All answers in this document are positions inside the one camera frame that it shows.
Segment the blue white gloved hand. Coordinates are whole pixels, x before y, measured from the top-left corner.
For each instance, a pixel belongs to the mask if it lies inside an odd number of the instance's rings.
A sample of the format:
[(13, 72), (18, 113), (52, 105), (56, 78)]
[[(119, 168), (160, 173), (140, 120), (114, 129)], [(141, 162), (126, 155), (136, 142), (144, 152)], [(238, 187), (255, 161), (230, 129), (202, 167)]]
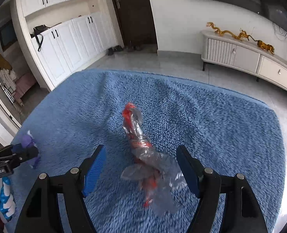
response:
[(11, 221), (15, 213), (15, 201), (11, 194), (11, 181), (8, 177), (2, 178), (2, 187), (0, 190), (0, 213), (7, 222)]

